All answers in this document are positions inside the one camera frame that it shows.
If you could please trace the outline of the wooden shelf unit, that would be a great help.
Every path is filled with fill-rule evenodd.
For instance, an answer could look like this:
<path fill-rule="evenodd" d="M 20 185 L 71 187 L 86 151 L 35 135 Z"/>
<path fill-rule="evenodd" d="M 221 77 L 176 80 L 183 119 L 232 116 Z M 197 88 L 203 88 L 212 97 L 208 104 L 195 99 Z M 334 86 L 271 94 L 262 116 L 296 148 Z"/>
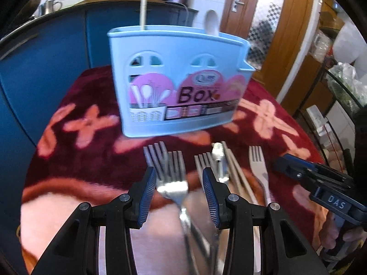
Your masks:
<path fill-rule="evenodd" d="M 306 108 L 315 105 L 322 114 L 326 114 L 334 103 L 334 96 L 325 77 L 326 69 L 335 64 L 332 45 L 345 24 L 340 15 L 341 11 L 335 0 L 321 1 L 317 28 L 300 69 L 302 84 L 306 86 L 306 90 L 298 109 L 299 113 L 305 114 Z"/>

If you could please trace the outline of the white plastic spoon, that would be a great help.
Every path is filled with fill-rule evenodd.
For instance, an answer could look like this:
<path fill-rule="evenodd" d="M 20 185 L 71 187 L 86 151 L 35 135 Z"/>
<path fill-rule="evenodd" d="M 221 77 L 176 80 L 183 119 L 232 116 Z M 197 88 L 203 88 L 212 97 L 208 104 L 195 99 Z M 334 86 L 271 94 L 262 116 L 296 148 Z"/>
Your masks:
<path fill-rule="evenodd" d="M 205 14 L 204 21 L 205 32 L 211 36 L 219 36 L 219 18 L 218 14 L 214 10 L 209 10 Z"/>

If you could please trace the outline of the wooden door with glass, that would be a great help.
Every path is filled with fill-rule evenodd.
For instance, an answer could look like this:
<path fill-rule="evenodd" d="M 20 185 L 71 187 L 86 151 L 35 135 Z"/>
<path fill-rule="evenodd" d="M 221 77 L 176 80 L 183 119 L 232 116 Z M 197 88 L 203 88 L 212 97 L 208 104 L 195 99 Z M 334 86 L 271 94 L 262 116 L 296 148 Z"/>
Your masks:
<path fill-rule="evenodd" d="M 247 62 L 255 69 L 253 78 L 274 97 L 287 91 L 287 78 L 297 61 L 311 18 L 314 0 L 225 1 L 221 31 L 246 39 L 251 48 Z"/>

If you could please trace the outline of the steel fork front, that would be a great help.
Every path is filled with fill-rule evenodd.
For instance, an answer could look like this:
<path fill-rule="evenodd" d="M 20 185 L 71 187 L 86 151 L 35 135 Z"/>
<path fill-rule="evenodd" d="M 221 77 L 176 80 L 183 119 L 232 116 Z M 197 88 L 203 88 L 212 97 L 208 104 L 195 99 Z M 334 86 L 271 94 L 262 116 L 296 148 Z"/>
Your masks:
<path fill-rule="evenodd" d="M 189 195 L 189 184 L 187 181 L 184 157 L 181 151 L 168 151 L 167 171 L 168 175 L 165 184 L 165 193 L 167 197 L 178 206 L 178 216 L 183 230 L 183 240 L 189 274 L 199 274 L 190 244 L 190 237 L 195 240 L 207 264 L 210 262 L 211 258 L 210 243 L 195 222 L 193 222 L 187 208 L 184 206 L 184 200 Z"/>

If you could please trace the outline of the steel kettle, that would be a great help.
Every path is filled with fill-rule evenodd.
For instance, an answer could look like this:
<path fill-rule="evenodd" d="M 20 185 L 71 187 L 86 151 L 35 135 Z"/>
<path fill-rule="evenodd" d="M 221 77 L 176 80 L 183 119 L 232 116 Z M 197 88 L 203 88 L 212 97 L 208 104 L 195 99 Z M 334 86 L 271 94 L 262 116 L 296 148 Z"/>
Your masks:
<path fill-rule="evenodd" d="M 62 8 L 62 2 L 56 0 L 46 0 L 39 6 L 39 15 L 43 16 L 46 14 L 53 13 L 55 11 L 59 11 Z"/>

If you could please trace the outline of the white plastic bag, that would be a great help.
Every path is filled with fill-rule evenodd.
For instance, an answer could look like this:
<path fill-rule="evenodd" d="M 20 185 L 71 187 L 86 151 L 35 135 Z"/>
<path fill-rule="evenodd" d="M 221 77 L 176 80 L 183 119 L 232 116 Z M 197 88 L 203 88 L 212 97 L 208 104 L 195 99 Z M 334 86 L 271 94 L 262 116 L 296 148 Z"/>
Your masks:
<path fill-rule="evenodd" d="M 332 51 L 334 59 L 342 63 L 354 62 L 366 49 L 366 42 L 356 25 L 349 19 L 336 36 Z"/>

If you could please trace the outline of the blue lower kitchen cabinets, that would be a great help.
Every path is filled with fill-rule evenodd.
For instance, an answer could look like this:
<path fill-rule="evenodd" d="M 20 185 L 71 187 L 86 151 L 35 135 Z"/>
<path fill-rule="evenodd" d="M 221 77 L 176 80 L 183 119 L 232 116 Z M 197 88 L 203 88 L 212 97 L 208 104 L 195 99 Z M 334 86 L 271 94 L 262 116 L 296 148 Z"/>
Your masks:
<path fill-rule="evenodd" d="M 96 0 L 47 14 L 1 40 L 1 272 L 25 274 L 16 227 L 36 144 L 85 70 L 111 62 L 107 33 L 139 22 L 139 0 Z"/>

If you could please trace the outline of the white power strip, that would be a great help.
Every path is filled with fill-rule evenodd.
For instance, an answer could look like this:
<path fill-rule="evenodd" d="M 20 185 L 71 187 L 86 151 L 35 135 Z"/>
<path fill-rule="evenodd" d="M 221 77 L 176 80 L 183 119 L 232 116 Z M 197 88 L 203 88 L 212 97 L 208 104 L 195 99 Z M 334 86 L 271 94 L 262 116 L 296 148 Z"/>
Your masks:
<path fill-rule="evenodd" d="M 340 142 L 343 149 L 352 150 L 355 147 L 355 125 L 338 102 L 325 115 L 316 105 L 310 106 L 306 109 L 306 116 L 311 120 L 318 141 L 325 148 L 331 142 Z"/>

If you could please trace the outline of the steel fork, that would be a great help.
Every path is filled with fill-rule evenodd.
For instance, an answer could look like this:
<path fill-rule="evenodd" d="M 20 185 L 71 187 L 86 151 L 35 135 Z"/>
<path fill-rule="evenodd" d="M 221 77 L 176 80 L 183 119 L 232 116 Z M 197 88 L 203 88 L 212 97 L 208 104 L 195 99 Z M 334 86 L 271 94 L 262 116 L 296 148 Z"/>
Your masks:
<path fill-rule="evenodd" d="M 167 197 L 178 206 L 178 216 L 183 230 L 183 240 L 189 274 L 199 274 L 190 244 L 190 237 L 195 240 L 207 264 L 210 262 L 211 258 L 210 243 L 195 222 L 193 222 L 187 208 L 184 206 L 184 200 L 189 195 L 189 184 L 187 181 L 184 157 L 181 151 L 168 151 L 167 171 L 168 175 L 165 184 L 165 193 Z"/>
<path fill-rule="evenodd" d="M 167 185 L 170 181 L 169 154 L 165 143 L 160 141 L 152 145 L 144 146 L 143 152 L 147 165 L 153 167 L 156 170 L 157 192 L 162 197 L 169 199 L 169 196 L 167 195 Z"/>
<path fill-rule="evenodd" d="M 202 153 L 194 156 L 195 165 L 198 171 L 199 178 L 202 178 L 203 170 L 211 168 L 213 174 L 217 175 L 217 164 L 210 152 Z"/>

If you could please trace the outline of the beige wooden chopstick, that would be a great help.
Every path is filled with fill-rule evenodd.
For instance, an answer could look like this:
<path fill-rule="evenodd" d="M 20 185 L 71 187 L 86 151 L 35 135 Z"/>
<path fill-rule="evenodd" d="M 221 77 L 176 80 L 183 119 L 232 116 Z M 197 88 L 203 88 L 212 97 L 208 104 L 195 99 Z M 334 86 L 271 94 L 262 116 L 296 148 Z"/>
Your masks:
<path fill-rule="evenodd" d="M 141 0 L 140 14 L 139 14 L 139 27 L 140 27 L 140 30 L 145 30 L 146 15 L 147 15 L 147 0 Z"/>

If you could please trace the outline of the light blue utensil box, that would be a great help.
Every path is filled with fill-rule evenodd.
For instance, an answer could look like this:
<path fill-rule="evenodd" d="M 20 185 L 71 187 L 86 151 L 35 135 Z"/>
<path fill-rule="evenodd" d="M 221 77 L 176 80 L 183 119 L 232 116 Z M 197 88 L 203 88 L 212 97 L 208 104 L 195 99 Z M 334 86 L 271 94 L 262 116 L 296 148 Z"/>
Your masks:
<path fill-rule="evenodd" d="M 230 123 L 254 71 L 250 44 L 176 25 L 108 32 L 122 132 L 131 138 Z"/>

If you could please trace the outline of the pale fork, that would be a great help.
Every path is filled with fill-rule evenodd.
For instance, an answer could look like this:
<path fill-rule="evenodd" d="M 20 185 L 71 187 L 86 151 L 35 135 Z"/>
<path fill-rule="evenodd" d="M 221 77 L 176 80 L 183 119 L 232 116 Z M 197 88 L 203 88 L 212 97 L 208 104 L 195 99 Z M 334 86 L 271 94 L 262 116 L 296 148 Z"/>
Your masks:
<path fill-rule="evenodd" d="M 269 175 L 262 148 L 260 146 L 249 146 L 249 164 L 252 173 L 262 185 L 264 191 L 264 201 L 266 206 L 272 202 L 269 189 Z"/>

